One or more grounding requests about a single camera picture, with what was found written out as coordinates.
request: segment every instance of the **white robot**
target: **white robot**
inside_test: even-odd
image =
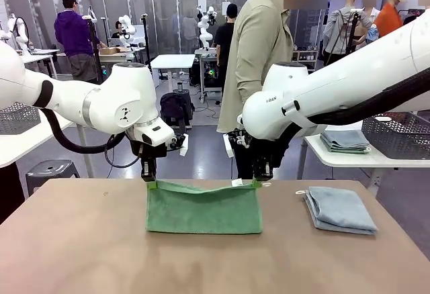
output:
[[[211,41],[214,37],[212,34],[208,32],[209,28],[209,17],[204,15],[202,20],[198,23],[198,27],[200,28],[200,41],[203,44],[203,48],[209,50],[209,41]]]
[[[120,40],[124,47],[133,49],[134,35],[136,34],[136,28],[132,25],[132,20],[128,15],[124,15],[118,19],[121,22],[121,34]]]
[[[21,17],[16,17],[15,14],[11,13],[7,20],[8,32],[0,30],[0,37],[2,39],[11,39],[15,32],[15,41],[18,43],[22,50],[22,54],[30,54],[28,51],[28,29],[26,22]]]
[[[25,69],[14,49],[0,42],[0,109],[21,102],[39,107],[44,113],[54,110],[70,121],[105,133],[125,132],[133,153],[142,159],[142,177],[148,181],[155,178],[155,158],[166,156],[167,148],[183,146],[181,155],[187,150],[187,136],[175,135],[159,117],[156,100],[151,72],[142,64],[115,64],[110,77],[100,86],[84,81],[56,81]],[[48,120],[58,139],[55,123],[49,117]]]
[[[209,50],[209,41],[214,39],[213,35],[208,32],[208,28],[215,24],[217,15],[218,14],[214,10],[214,7],[209,7],[208,12],[203,15],[202,19],[198,23],[198,27],[200,28],[200,41],[202,41],[203,48],[206,50]]]
[[[254,173],[271,168],[295,136],[352,124],[386,111],[430,109],[430,10],[391,34],[308,75],[297,63],[273,65],[262,91],[247,99],[238,144],[254,149]]]

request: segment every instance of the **wire basket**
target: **wire basket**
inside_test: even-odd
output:
[[[40,123],[39,110],[35,107],[14,103],[0,109],[0,135],[18,135]]]
[[[430,122],[415,114],[376,115],[365,119],[361,130],[370,144],[388,158],[430,159]]]

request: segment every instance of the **white desk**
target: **white desk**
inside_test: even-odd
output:
[[[54,54],[59,51],[60,49],[35,49],[32,54]]]
[[[129,51],[129,52],[117,52],[116,54],[99,54],[100,63],[102,64],[116,64],[119,62],[127,62],[127,56],[130,54],[130,52],[137,52],[137,51]],[[61,52],[60,54],[57,54],[58,57],[65,57],[66,54],[64,52]]]
[[[40,123],[28,131],[18,135],[0,135],[0,168],[14,163],[52,137],[48,120],[41,111],[39,113]],[[56,117],[62,130],[72,125],[71,121],[59,114]]]
[[[150,65],[152,69],[166,69],[167,79],[169,80],[169,92],[173,91],[173,79],[172,70],[175,69],[177,72],[177,80],[179,77],[179,69],[191,68],[194,63],[193,54],[161,54],[151,61]]]
[[[21,56],[21,60],[24,64],[29,64],[31,62],[41,61],[41,60],[45,60],[45,59],[50,60],[50,63],[52,66],[52,71],[54,72],[54,78],[56,80],[58,80],[58,76],[56,75],[54,61],[52,60],[51,54],[26,54],[26,55]],[[50,74],[50,69],[49,69],[48,64],[46,64],[46,68],[48,69],[48,73]]]
[[[347,126],[329,126],[327,130],[360,130],[362,121]],[[376,195],[384,173],[389,168],[430,168],[430,160],[396,160],[387,158],[376,148],[371,146],[368,154],[343,154],[329,152],[319,135],[303,138],[300,150],[300,161],[297,171],[297,179],[302,180],[306,151],[310,146],[318,159],[325,165],[333,168],[372,168],[372,175],[368,189]]]

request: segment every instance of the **cardboard box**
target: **cardboard box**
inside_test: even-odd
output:
[[[99,49],[99,54],[102,56],[106,56],[106,55],[110,55],[110,54],[116,54],[117,52],[119,52],[119,50],[116,47]]]

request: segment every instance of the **gray shirt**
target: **gray shirt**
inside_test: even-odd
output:
[[[349,35],[351,34],[354,7],[343,7],[330,14],[324,30],[324,48],[328,53],[346,54]],[[372,26],[372,21],[364,11],[359,11],[360,21],[367,30]]]

